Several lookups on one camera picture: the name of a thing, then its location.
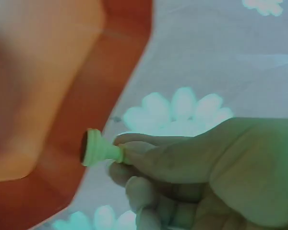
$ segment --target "finger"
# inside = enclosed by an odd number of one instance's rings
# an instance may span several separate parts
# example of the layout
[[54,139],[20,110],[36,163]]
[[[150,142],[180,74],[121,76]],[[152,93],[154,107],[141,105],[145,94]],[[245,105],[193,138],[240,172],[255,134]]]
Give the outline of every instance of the finger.
[[144,208],[136,216],[137,230],[162,230],[161,220],[157,212],[151,208]]
[[127,133],[117,136],[113,141],[113,144],[118,145],[118,144],[125,144],[131,141],[143,141],[155,146],[159,146],[187,139],[190,139],[190,137],[155,137],[145,134]]
[[152,180],[132,166],[118,164],[115,162],[110,165],[108,174],[114,183],[122,187],[126,186],[127,181],[132,176],[138,176],[149,179],[159,193],[168,198],[174,200],[180,200],[183,202],[192,202],[192,203],[199,202],[202,198],[205,185],[205,184],[171,184],[160,182],[157,180]]
[[156,180],[176,184],[206,183],[218,160],[254,123],[247,118],[228,120],[202,135],[156,147],[144,155],[126,149],[126,158],[139,171]]
[[161,196],[145,178],[132,177],[126,185],[126,195],[131,210],[137,213],[137,219],[140,220],[138,226],[160,220],[163,226],[190,229],[194,223],[196,204],[178,202]]

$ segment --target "small plastic object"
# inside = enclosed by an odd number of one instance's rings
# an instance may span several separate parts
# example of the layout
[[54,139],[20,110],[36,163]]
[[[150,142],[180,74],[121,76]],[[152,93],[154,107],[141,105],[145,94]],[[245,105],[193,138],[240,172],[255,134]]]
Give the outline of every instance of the small plastic object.
[[88,129],[82,137],[81,158],[83,166],[93,166],[99,161],[114,159],[117,163],[130,164],[124,158],[124,147],[110,144],[97,129]]

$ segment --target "skin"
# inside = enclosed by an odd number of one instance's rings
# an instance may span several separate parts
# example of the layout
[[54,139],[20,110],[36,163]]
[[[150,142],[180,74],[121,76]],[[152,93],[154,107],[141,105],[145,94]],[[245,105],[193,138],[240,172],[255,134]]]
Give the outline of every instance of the skin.
[[118,136],[133,166],[113,163],[139,230],[288,230],[288,119],[233,118],[193,137]]

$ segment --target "blurry object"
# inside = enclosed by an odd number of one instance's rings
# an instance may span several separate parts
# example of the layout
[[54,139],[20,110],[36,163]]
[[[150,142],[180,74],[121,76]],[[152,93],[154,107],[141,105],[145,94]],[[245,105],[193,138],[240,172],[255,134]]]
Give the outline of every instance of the blurry object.
[[82,133],[103,129],[150,36],[151,8],[0,0],[0,44],[20,72],[16,87],[0,83],[0,105],[15,100],[0,110],[10,132],[0,135],[0,230],[28,229],[69,205],[85,170]]
[[13,135],[15,115],[23,99],[20,73],[0,44],[0,152]]
[[194,137],[233,117],[222,103],[215,93],[196,101],[189,87],[178,89],[171,103],[154,92],[143,98],[142,107],[128,109],[123,121],[131,133]]
[[271,14],[275,17],[280,16],[283,12],[283,8],[279,5],[282,2],[283,0],[242,0],[246,8],[256,9],[262,16]]

